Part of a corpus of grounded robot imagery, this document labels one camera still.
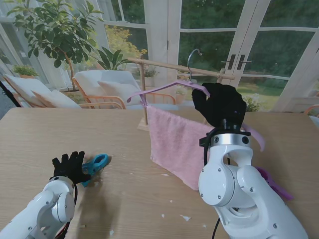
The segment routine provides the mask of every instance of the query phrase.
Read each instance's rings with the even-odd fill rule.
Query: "paper scrap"
[[[181,215],[181,214],[180,214],[180,216],[183,217],[187,222],[189,221],[189,219],[191,219],[190,217],[183,216],[183,215]]]

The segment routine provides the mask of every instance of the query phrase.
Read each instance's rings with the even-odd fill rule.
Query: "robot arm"
[[[219,83],[203,86],[211,97],[194,90],[194,105],[215,129],[200,140],[205,165],[198,182],[202,199],[216,209],[232,239],[308,239],[298,219],[251,166],[250,133],[240,131],[246,111],[241,95]],[[225,158],[237,166],[224,164]]]
[[[68,226],[56,234],[74,217],[76,184],[90,179],[90,175],[82,172],[83,159],[84,152],[73,152],[70,158],[64,154],[61,162],[53,159],[53,177],[0,232],[0,239],[63,239]]]
[[[288,206],[251,166],[253,152],[243,137],[233,133],[214,136],[209,162],[199,177],[202,199],[216,209],[232,239],[308,239]],[[225,157],[238,166],[225,165]]]
[[[74,216],[73,183],[54,177],[0,232],[0,239],[54,239]]]

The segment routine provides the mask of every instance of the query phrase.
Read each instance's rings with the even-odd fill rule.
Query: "metal hanger hook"
[[[202,56],[202,55],[203,55],[203,54],[200,52],[200,50],[199,50],[198,48],[195,48],[194,50],[192,50],[192,52],[190,53],[190,55],[189,55],[189,57],[188,57],[187,67],[188,67],[189,72],[190,72],[190,79],[189,79],[189,81],[190,81],[190,82],[191,82],[191,75],[192,75],[192,72],[191,72],[190,67],[189,67],[189,62],[190,62],[190,58],[191,58],[191,56],[193,55],[193,53],[194,53],[195,51],[197,51],[197,52],[198,52],[198,54],[199,54],[200,56]]]

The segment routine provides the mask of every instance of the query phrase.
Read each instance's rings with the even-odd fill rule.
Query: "cable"
[[[213,136],[216,134],[216,132],[218,131],[218,128],[214,128],[211,132],[209,132],[206,141],[205,141],[205,145],[204,145],[204,166],[207,164],[207,155],[208,155],[208,148],[209,148],[209,144],[211,142],[211,138],[213,138]],[[230,164],[230,158],[227,158],[227,163]],[[217,232],[217,228],[220,222],[220,218],[218,218],[215,228],[214,228],[214,232],[213,232],[213,236],[212,239],[215,238],[215,234]]]
[[[74,206],[76,205],[77,199],[78,199],[78,188],[74,184]],[[69,226],[70,226],[70,222],[65,224],[64,228],[59,232],[58,235],[55,236],[54,239],[64,239],[66,236],[66,233],[68,232]]]
[[[213,232],[213,236],[211,237],[211,239],[215,238],[215,234],[217,232],[217,228],[218,228],[219,222],[220,222],[220,218],[218,218],[218,220],[216,222],[215,229],[214,229],[214,232]]]
[[[230,165],[230,158],[227,158],[227,163],[228,163],[228,165]],[[220,223],[220,218],[218,218],[218,220],[216,222],[216,225],[215,225],[215,228],[214,228],[214,232],[213,232],[213,236],[211,237],[211,239],[215,238],[215,234],[217,232],[217,228],[218,228],[219,223]]]
[[[209,148],[211,138],[213,138],[213,136],[216,134],[218,130],[219,130],[218,128],[214,128],[211,132],[209,132],[206,138],[205,145],[204,145],[204,166],[207,164],[208,148]]]

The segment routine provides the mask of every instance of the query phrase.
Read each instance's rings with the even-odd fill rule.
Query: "pink towel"
[[[151,160],[175,174],[191,189],[198,190],[199,175],[204,167],[203,148],[199,146],[199,139],[213,128],[154,106],[147,106],[147,113]],[[252,135],[258,136],[255,130],[251,130]],[[259,143],[263,149],[264,141]]]

